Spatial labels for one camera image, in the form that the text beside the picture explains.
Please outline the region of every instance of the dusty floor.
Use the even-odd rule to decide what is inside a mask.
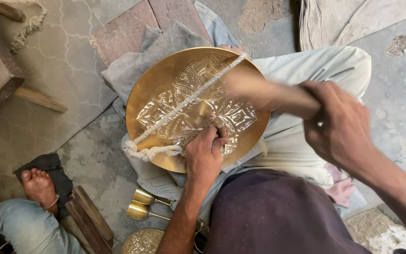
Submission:
[[[103,25],[139,2],[85,1]],[[297,15],[279,20],[274,20],[271,16],[263,20],[264,26],[259,32],[248,30],[245,32],[240,28],[239,20],[247,0],[200,0],[200,2],[220,16],[240,45],[254,58],[285,55],[297,51],[295,39],[298,32]],[[373,116],[373,140],[389,158],[406,170],[406,52],[398,57],[392,57],[386,52],[387,45],[400,35],[406,35],[406,20],[351,45],[364,49],[371,55],[373,61],[371,82],[363,97]],[[120,142],[125,133],[123,119],[114,108],[109,107],[58,151],[67,175],[75,185],[80,184],[86,189],[115,232],[118,248],[120,243],[137,229],[149,227],[164,230],[166,226],[165,221],[155,217],[135,221],[125,216],[126,208],[137,187],[136,173],[121,151]],[[358,181],[356,185],[368,202],[362,211],[382,203],[370,188]],[[162,205],[153,205],[152,209],[164,216],[172,214],[169,208]]]
[[[374,254],[406,249],[406,228],[394,223],[377,208],[359,213],[344,223],[353,240]]]

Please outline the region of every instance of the rope knot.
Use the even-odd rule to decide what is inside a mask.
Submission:
[[[150,149],[144,148],[140,152],[137,151],[137,145],[134,141],[127,140],[123,151],[131,158],[142,159],[143,161],[151,161],[158,153],[165,153],[168,156],[175,156],[183,152],[183,149],[178,145],[166,147],[152,147]]]

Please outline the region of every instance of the light gray trousers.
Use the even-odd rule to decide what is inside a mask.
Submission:
[[[361,102],[369,84],[371,59],[363,50],[350,46],[320,48],[285,56],[255,59],[253,63],[269,80],[284,84],[298,84],[305,80],[332,80]],[[223,181],[230,175],[255,168],[280,170],[330,188],[333,179],[324,169],[326,162],[306,143],[302,119],[289,114],[269,119],[263,134],[267,145],[266,157],[258,155],[228,173],[220,173],[200,208],[199,219],[209,222],[210,205]],[[129,139],[123,138],[122,144]],[[138,183],[150,193],[171,200],[179,200],[182,189],[171,175],[151,162],[128,158],[138,173]]]

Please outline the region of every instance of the forearm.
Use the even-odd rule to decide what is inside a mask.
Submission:
[[[375,190],[406,226],[406,173],[382,153],[374,157],[358,166],[355,175]]]
[[[158,254],[193,253],[195,225],[206,193],[204,190],[189,188],[186,184],[181,200],[162,237]]]

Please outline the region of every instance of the jeans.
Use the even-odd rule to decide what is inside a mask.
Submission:
[[[78,240],[36,201],[16,198],[1,202],[0,234],[20,254],[86,254]]]

